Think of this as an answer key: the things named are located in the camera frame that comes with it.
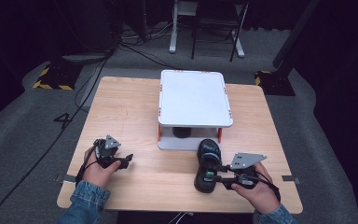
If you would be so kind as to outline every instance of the left hand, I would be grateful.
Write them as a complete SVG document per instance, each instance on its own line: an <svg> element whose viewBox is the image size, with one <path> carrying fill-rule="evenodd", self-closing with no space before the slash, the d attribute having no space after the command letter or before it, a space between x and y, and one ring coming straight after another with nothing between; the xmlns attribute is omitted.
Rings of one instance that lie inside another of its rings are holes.
<svg viewBox="0 0 358 224"><path fill-rule="evenodd" d="M89 148L89 150L85 152L84 159L87 158L87 155L89 155L90 150L92 150L92 148ZM97 161L95 151L92 151L91 156L87 161L86 167L89 164L91 165L84 172L83 180L104 189L109 182L110 176L117 170L118 166L120 166L121 161L113 162L110 166L106 167L106 169L104 169L98 162L95 161Z"/></svg>

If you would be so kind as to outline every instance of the denim sleeve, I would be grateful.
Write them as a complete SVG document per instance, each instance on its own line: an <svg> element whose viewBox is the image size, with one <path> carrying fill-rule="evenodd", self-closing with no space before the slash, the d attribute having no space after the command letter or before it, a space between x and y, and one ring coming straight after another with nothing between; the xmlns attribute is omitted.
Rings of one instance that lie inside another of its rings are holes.
<svg viewBox="0 0 358 224"><path fill-rule="evenodd" d="M80 181L71 196L71 206L57 223L98 223L110 191Z"/></svg>
<svg viewBox="0 0 358 224"><path fill-rule="evenodd" d="M277 209L268 214L260 214L255 211L254 224L298 224L287 209L281 204Z"/></svg>

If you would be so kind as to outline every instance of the yellow black tape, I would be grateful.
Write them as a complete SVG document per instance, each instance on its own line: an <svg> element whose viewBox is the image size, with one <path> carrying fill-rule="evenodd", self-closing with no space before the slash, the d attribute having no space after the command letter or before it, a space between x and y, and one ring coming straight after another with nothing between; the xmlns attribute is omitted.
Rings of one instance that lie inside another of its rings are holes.
<svg viewBox="0 0 358 224"><path fill-rule="evenodd" d="M260 86L260 77L257 77L257 78L255 79L255 85L256 85L256 86Z"/></svg>
<svg viewBox="0 0 358 224"><path fill-rule="evenodd" d="M72 76L73 80L58 79L54 72L51 71L50 64L48 64L34 84L34 88L66 91L72 91L75 89L76 76Z"/></svg>

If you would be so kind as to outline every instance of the chair leg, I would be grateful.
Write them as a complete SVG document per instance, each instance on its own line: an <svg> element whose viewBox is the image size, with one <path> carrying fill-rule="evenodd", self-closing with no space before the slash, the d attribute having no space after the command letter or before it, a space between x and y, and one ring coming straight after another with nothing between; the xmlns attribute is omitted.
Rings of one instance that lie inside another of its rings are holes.
<svg viewBox="0 0 358 224"><path fill-rule="evenodd" d="M193 49L191 51L191 59L194 59L194 51L196 49L196 41L197 41L197 28L193 28Z"/></svg>
<svg viewBox="0 0 358 224"><path fill-rule="evenodd" d="M231 36L232 36L232 31L234 29L231 29L229 32L228 32L228 35L226 36L226 40L228 40Z"/></svg>
<svg viewBox="0 0 358 224"><path fill-rule="evenodd" d="M240 32L241 32L241 28L237 29L235 32L234 46L232 47L231 57L229 58L230 62L232 62L232 58L234 57L234 51L237 48L237 42L238 42L238 38L240 37Z"/></svg>

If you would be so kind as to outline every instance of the black chair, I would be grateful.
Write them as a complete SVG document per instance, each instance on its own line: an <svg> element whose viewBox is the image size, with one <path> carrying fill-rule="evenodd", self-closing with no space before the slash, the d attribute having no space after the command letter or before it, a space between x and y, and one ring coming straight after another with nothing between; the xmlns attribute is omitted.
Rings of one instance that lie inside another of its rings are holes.
<svg viewBox="0 0 358 224"><path fill-rule="evenodd" d="M241 12L237 13L235 5L241 2ZM232 32L235 31L233 38L233 48L231 51L230 62L234 56L238 38L240 36L240 30L245 17L245 12L248 2L246 0L199 0L197 5L196 17L193 24L193 49L191 53L191 59L194 59L194 51L196 48L196 42L208 42L208 43L223 43L227 44L228 39L232 36ZM211 41L211 40L198 40L198 30L229 30L229 33L225 41Z"/></svg>

